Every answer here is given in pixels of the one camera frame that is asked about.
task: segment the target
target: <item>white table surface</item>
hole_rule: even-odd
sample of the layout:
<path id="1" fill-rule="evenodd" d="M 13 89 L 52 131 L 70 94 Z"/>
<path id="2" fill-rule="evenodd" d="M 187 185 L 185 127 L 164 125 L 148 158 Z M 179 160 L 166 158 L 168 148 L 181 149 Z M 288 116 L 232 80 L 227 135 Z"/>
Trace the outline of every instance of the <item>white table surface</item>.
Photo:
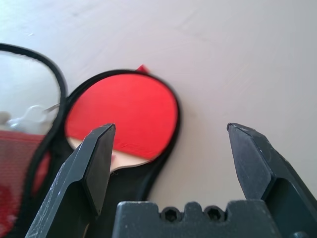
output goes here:
<path id="1" fill-rule="evenodd" d="M 160 209 L 244 198 L 228 122 L 265 134 L 317 197 L 317 1 L 0 0 L 0 9 L 0 41 L 50 57 L 69 92 L 141 64 L 173 86 L 183 127 L 151 192 Z"/>

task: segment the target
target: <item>red fabric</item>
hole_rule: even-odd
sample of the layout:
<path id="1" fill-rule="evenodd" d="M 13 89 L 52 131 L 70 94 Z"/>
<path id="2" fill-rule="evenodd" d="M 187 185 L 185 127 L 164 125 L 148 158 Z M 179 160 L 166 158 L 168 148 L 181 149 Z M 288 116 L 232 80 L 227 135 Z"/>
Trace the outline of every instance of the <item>red fabric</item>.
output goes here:
<path id="1" fill-rule="evenodd" d="M 83 140 L 92 129 L 115 123 L 114 149 L 150 160 L 168 144 L 176 120 L 168 88 L 148 76 L 122 74 L 99 81 L 78 99 L 66 134 Z"/>
<path id="2" fill-rule="evenodd" d="M 20 206 L 25 172 L 42 141 L 42 135 L 14 131 L 0 131 L 0 237 L 9 232 Z M 33 184 L 36 192 L 43 182 L 50 162 L 42 160 Z"/>

